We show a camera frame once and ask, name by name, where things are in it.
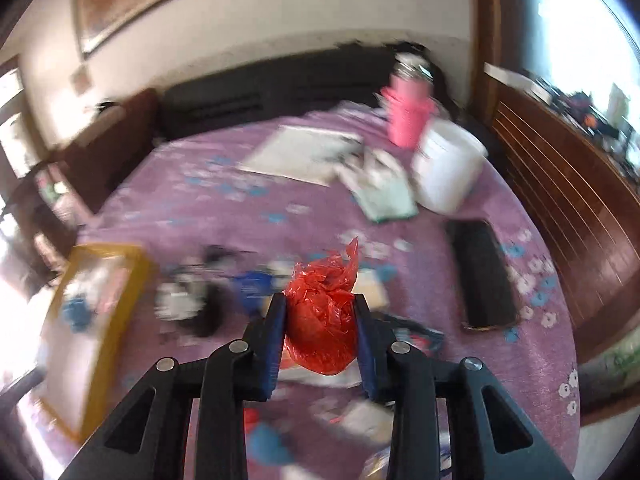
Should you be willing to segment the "blue cloth with red bag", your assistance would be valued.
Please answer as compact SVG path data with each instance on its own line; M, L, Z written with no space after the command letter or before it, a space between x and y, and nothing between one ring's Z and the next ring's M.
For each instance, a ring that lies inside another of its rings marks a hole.
M256 408L244 408L244 432L247 459L262 466L285 466L293 455L278 430L260 418Z

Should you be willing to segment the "small beige tissue pack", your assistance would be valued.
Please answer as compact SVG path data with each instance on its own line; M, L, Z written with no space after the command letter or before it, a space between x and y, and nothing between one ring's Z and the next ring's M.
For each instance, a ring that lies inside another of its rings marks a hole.
M385 310L390 306L386 289L373 269L358 271L352 292L364 297L370 311Z

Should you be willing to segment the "red plastic bag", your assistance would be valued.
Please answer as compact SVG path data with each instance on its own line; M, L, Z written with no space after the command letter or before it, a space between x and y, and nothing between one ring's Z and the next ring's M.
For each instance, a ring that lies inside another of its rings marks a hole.
M359 240L344 254L296 263L283 293L284 345L297 365L324 376L340 374L356 359L357 321L352 288L359 269Z

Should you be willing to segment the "black smartphone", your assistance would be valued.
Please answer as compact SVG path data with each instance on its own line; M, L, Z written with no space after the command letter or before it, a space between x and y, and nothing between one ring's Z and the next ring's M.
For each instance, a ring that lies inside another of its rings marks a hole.
M515 325L518 302L491 225L480 219L451 219L445 229L462 295L463 326L488 332Z

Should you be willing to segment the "yellow cardboard box tray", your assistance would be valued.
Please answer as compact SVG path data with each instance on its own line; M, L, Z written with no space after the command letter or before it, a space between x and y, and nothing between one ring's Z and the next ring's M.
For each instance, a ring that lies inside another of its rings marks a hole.
M78 245L70 252L41 330L46 378L37 396L78 444L104 421L120 340L152 271L134 245Z

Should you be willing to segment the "dark wooden chair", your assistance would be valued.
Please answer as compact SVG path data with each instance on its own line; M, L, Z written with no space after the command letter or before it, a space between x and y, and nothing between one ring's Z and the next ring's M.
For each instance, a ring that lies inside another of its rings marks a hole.
M56 214L46 194L40 190L39 178L44 174L53 179L52 168L55 168L59 159L58 152L50 152L45 159L32 166L24 177L19 178L6 153L1 151L1 198L4 201L1 220L10 214L17 223L17 236L8 237L1 233L1 238L43 283L50 282L56 273L38 252L36 235L42 234L53 249L67 260L79 233L78 226L65 223Z

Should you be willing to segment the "wooden side cabinet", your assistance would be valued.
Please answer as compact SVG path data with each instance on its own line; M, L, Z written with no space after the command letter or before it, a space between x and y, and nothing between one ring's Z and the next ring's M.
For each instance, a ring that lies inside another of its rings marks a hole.
M639 324L639 197L530 80L495 65L483 74L506 178L552 255L585 363Z

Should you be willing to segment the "white plastic bucket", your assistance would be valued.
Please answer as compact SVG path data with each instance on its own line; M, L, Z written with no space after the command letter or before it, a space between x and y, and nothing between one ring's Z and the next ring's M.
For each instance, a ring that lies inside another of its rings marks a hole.
M416 201L436 214L454 214L480 176L487 148L465 128L433 119L411 163Z

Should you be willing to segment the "white work gloves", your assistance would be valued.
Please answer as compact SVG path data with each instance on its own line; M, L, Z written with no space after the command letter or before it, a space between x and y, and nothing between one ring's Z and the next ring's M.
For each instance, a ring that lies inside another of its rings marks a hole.
M406 220L418 214L406 170L389 152L364 148L349 153L335 165L335 173L371 222Z

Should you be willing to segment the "white paper booklet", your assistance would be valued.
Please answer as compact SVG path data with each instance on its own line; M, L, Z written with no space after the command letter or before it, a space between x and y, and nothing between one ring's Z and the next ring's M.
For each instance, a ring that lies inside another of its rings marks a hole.
M340 159L362 147L357 133L281 126L237 165L241 171L329 186Z

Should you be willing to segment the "pink thermos bottle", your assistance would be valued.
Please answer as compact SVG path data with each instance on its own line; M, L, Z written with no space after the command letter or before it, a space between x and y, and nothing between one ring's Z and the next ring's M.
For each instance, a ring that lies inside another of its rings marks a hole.
M390 83L381 89L388 120L388 136L396 146L414 150L434 112L433 77L422 56L400 52L390 74Z

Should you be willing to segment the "black leather sofa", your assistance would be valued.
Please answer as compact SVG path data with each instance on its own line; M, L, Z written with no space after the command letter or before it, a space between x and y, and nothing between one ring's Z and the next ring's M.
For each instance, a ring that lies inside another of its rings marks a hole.
M268 58L180 82L160 98L157 127L169 141L221 128L330 110L343 101L375 105L390 83L398 53L426 59L435 99L456 116L446 76L422 44L398 41L380 46L360 42L328 50Z

